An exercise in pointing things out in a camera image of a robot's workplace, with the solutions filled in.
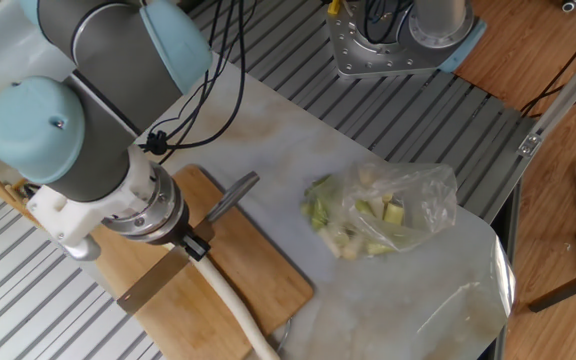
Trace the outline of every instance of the metal rod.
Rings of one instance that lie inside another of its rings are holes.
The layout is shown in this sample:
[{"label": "metal rod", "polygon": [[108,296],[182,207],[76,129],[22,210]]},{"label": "metal rod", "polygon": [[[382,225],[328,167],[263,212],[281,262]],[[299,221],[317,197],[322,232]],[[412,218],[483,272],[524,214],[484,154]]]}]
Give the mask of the metal rod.
[{"label": "metal rod", "polygon": [[532,301],[528,308],[532,312],[540,312],[576,294],[576,279],[550,291]]},{"label": "metal rod", "polygon": [[466,0],[415,0],[415,8],[421,30],[437,38],[453,34],[466,18]]}]

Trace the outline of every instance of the plastic bag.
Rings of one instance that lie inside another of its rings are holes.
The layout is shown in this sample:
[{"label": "plastic bag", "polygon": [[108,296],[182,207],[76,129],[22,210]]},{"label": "plastic bag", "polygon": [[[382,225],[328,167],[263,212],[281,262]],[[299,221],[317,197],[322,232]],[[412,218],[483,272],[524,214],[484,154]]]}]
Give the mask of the plastic bag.
[{"label": "plastic bag", "polygon": [[407,251],[455,224],[457,181],[437,164],[361,163],[306,190],[302,212],[336,257]]}]

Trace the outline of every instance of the metal grating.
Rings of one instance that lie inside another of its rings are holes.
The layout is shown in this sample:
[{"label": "metal grating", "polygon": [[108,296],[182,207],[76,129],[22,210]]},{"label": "metal grating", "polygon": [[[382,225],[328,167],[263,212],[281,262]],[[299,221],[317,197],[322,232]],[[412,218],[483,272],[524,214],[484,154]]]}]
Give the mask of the metal grating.
[{"label": "metal grating", "polygon": [[[243,1],[248,16],[254,1]],[[515,149],[531,120],[452,74],[341,78],[319,0],[258,1],[245,32],[251,76],[387,161],[451,165],[460,203],[492,221],[527,166]],[[210,0],[191,12],[206,37],[214,8]],[[233,26],[228,45],[235,34]],[[231,61],[240,58],[235,47]],[[137,321],[48,239],[0,200],[0,359],[162,358]]]},{"label": "metal grating", "polygon": [[136,320],[0,199],[0,359],[160,357]]},{"label": "metal grating", "polygon": [[[243,1],[247,17],[254,0]],[[215,7],[215,1],[206,1],[190,13],[206,37]],[[460,204],[492,222],[528,165],[515,150],[533,121],[439,71],[340,77],[324,7],[319,0],[258,0],[245,31],[248,74],[387,161],[452,166]],[[226,15],[222,9],[213,44],[217,50]],[[233,24],[227,45],[237,33]],[[235,46],[230,61],[240,66],[240,59]]]}]

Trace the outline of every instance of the green vegetable piece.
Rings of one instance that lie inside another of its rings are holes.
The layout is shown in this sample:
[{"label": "green vegetable piece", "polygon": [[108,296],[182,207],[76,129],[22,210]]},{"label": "green vegetable piece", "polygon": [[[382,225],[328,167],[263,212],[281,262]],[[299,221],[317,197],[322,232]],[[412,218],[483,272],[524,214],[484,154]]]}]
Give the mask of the green vegetable piece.
[{"label": "green vegetable piece", "polygon": [[395,204],[389,203],[386,206],[386,213],[384,214],[384,221],[395,225],[401,225],[404,220],[404,208]]},{"label": "green vegetable piece", "polygon": [[310,220],[310,225],[312,226],[313,229],[315,229],[315,231],[318,231],[318,230],[324,228],[326,226],[326,223],[324,223],[323,221],[321,221],[317,218],[312,218]]},{"label": "green vegetable piece", "polygon": [[366,244],[366,252],[368,255],[381,255],[393,251],[395,251],[395,249],[378,242],[371,241]]},{"label": "green vegetable piece", "polygon": [[324,204],[319,199],[315,200],[315,204],[313,205],[312,218],[317,219],[324,224],[328,222],[328,212],[326,211]]},{"label": "green vegetable piece", "polygon": [[335,235],[334,241],[338,247],[343,248],[350,242],[350,236],[348,236],[348,234],[345,232],[341,232]]},{"label": "green vegetable piece", "polygon": [[330,175],[326,175],[326,176],[322,177],[321,179],[319,179],[319,180],[317,180],[317,181],[314,181],[314,182],[310,185],[310,187],[304,191],[304,195],[305,195],[305,196],[310,195],[310,193],[312,192],[312,190],[313,190],[314,188],[316,188],[317,186],[319,186],[319,185],[323,184],[324,182],[326,182],[326,180],[328,180],[329,177],[330,177]]},{"label": "green vegetable piece", "polygon": [[355,207],[357,208],[357,211],[359,211],[362,214],[375,216],[375,213],[372,212],[372,210],[370,209],[370,205],[368,204],[367,201],[357,200],[355,202]]}]

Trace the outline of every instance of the marble surface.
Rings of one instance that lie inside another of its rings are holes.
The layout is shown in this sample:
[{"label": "marble surface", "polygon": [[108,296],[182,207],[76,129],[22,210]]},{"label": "marble surface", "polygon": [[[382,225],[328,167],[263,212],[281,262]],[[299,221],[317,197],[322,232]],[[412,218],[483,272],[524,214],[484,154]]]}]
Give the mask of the marble surface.
[{"label": "marble surface", "polygon": [[[222,126],[238,85],[239,69],[228,64],[186,142]],[[249,171],[261,177],[240,207],[315,288],[294,318],[282,358],[476,358],[504,325],[514,288],[488,224],[459,208],[454,228],[413,251],[351,263],[336,260],[301,216],[299,203],[312,181],[363,160],[377,158],[247,77],[231,128],[210,145],[178,151],[165,167],[174,173],[199,164],[223,187]]]}]

